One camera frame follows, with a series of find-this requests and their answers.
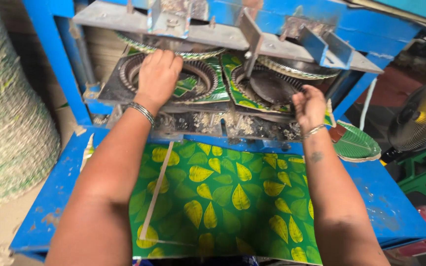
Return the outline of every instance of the wrist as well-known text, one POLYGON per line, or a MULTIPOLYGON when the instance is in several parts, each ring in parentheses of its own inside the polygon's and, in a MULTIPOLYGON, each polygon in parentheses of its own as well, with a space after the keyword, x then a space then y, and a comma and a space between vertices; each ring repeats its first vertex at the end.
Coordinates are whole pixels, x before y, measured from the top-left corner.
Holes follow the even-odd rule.
POLYGON ((159 112, 160 108, 162 107, 162 106, 159 106, 159 104, 157 104, 155 101, 152 101, 152 99, 150 97, 143 95, 143 94, 139 94, 139 93, 134 97, 133 102, 142 105, 154 117, 156 117, 157 113, 159 112))

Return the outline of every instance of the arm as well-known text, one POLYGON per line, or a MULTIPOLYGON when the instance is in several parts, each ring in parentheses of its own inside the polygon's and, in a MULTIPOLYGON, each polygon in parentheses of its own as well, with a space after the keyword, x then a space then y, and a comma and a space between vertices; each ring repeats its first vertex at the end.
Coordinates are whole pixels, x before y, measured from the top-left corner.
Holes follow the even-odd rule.
MULTIPOLYGON (((182 58, 157 50, 144 60, 134 101, 154 116, 172 95, 182 58)), ((151 124, 128 108, 80 173, 45 264, 132 264, 128 205, 151 124)))
MULTIPOLYGON (((323 123, 325 99, 312 86, 293 96, 302 132, 323 123)), ((310 197, 315 214, 315 237, 326 266, 389 265, 377 242, 366 206, 338 158, 328 130, 303 141, 310 197)))

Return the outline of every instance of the green paper plate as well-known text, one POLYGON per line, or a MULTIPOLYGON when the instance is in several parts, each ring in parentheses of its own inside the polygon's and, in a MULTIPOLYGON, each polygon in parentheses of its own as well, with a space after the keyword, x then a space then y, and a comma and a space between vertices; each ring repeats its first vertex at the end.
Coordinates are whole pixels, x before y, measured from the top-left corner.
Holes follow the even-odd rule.
POLYGON ((334 144, 338 156, 345 161, 372 161, 381 157, 379 144, 368 134, 352 124, 338 120, 338 124, 347 129, 341 139, 334 144))

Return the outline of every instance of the wooden strip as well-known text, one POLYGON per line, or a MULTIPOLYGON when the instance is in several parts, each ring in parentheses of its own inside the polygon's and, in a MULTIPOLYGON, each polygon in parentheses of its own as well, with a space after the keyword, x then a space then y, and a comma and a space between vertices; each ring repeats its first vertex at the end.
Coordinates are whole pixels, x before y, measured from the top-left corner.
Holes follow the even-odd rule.
POLYGON ((174 142, 170 142, 169 149, 167 150, 167 154, 165 155, 164 163, 162 164, 162 168, 160 169, 160 174, 159 174, 159 178, 157 179, 157 184, 154 189, 154 194, 152 195, 152 201, 151 201, 151 204, 149 205, 149 210, 147 210, 147 215, 146 215, 146 219, 144 220, 144 225, 142 226, 141 234, 139 235, 140 240, 146 240, 147 228, 149 227, 149 223, 151 223, 151 217, 152 217, 152 213, 154 212, 155 202, 157 200, 157 196, 159 195, 160 186, 162 185, 165 169, 167 168, 167 164, 169 163, 169 157, 173 147, 174 147, 174 142))

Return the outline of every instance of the green leaf-print paper sheet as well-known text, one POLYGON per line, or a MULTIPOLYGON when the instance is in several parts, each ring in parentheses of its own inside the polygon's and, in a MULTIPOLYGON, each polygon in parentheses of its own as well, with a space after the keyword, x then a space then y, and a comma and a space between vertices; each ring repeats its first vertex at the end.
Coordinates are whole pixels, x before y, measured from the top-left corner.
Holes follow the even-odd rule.
MULTIPOLYGON (((130 48, 129 51, 127 53, 125 53, 127 56, 130 55, 134 55, 134 54, 138 54, 139 51, 137 51, 134 48, 130 48)), ((216 87, 216 89, 213 91, 213 93, 211 93, 210 95, 195 100, 193 102, 190 103, 194 103, 194 104, 204 104, 204 103, 209 103, 209 102, 227 102, 230 100, 230 96, 228 94, 228 92, 226 91, 226 86, 223 83, 223 72, 222 72, 222 68, 221 68, 221 64, 220 64, 220 59, 219 57, 211 57, 205 60, 202 60, 203 62, 209 64, 216 72, 216 76, 218 77, 218 86, 216 87)))
MULTIPOLYGON (((222 63, 223 70, 224 70, 224 73, 225 73, 226 78, 227 78, 226 82, 228 82, 228 84, 230 85, 231 96, 233 97, 233 101, 236 105, 244 106, 244 107, 255 109, 255 110, 266 111, 266 112, 275 112, 275 113, 290 112, 289 106, 282 107, 280 109, 280 112, 278 112, 278 111, 270 110, 268 107, 258 105, 255 101, 250 100, 248 97, 246 97, 246 95, 242 94, 238 90, 238 88, 236 88, 236 86, 233 84, 232 79, 231 79, 231 72, 235 68, 242 65, 242 63, 241 63, 241 61, 238 57, 235 57, 230 53, 224 53, 224 54, 221 55, 221 63, 222 63)), ((328 100, 328 103, 327 103, 327 110, 325 111, 325 121, 323 123, 329 124, 333 127, 336 126, 336 122, 335 122, 333 112, 332 112, 332 109, 331 109, 331 101, 330 100, 328 100)))
MULTIPOLYGON (((158 173, 162 165, 152 160, 152 152, 159 147, 167 148, 146 146, 143 158, 149 159, 140 173, 151 174, 138 179, 133 200, 146 190, 144 204, 151 201, 148 186, 158 177, 152 169, 158 173)), ((145 257, 161 247, 158 257, 254 254, 321 264, 301 156, 228 151, 190 141, 172 151, 179 161, 166 169, 169 188, 159 194, 149 224, 159 241, 139 248, 136 233, 144 221, 130 215, 134 256, 145 257), (270 173, 261 174, 264 169, 270 173)))

